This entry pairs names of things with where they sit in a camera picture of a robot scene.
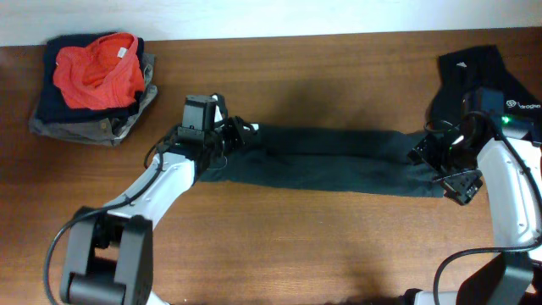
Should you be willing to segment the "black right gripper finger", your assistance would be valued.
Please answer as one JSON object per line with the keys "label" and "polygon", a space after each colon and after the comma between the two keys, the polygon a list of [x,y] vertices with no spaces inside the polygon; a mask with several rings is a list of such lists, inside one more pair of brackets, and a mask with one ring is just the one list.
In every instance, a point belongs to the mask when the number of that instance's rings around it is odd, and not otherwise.
{"label": "black right gripper finger", "polygon": [[414,164],[426,163],[432,168],[436,167],[436,137],[426,135],[408,154],[407,157]]}
{"label": "black right gripper finger", "polygon": [[444,196],[460,206],[469,204],[483,185],[478,169],[467,169],[452,175],[433,178],[445,190]]}

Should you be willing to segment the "dark green Nike t-shirt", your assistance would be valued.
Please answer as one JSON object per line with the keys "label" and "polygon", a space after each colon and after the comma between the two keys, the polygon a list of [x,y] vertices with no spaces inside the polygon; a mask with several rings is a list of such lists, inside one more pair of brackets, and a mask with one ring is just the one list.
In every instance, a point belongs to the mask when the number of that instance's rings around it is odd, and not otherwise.
{"label": "dark green Nike t-shirt", "polygon": [[259,125],[253,144],[205,171],[202,182],[238,182],[295,190],[443,197],[427,164],[408,153],[422,132],[333,130]]}

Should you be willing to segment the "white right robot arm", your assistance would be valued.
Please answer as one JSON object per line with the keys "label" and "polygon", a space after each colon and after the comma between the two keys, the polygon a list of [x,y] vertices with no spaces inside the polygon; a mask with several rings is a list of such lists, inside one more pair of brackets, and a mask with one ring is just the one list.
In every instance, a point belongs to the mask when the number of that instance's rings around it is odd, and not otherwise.
{"label": "white right robot arm", "polygon": [[[410,302],[430,304],[539,304],[541,302],[541,135],[539,122],[510,114],[500,91],[480,87],[463,96],[458,122],[446,122],[409,152],[427,164],[434,182],[459,205],[486,187],[495,244],[446,258],[431,291]],[[458,258],[491,253],[493,258],[457,291],[440,291],[444,269]]]}

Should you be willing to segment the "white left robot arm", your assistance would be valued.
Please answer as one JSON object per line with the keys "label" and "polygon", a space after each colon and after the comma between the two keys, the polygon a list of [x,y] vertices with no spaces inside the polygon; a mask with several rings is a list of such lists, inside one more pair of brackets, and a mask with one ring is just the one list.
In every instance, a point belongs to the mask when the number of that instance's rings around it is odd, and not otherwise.
{"label": "white left robot arm", "polygon": [[258,125],[230,116],[223,96],[189,95],[180,123],[148,151],[143,174],[101,208],[83,207],[60,230],[68,246],[53,304],[161,304],[153,290],[153,231],[220,159],[254,142]]}

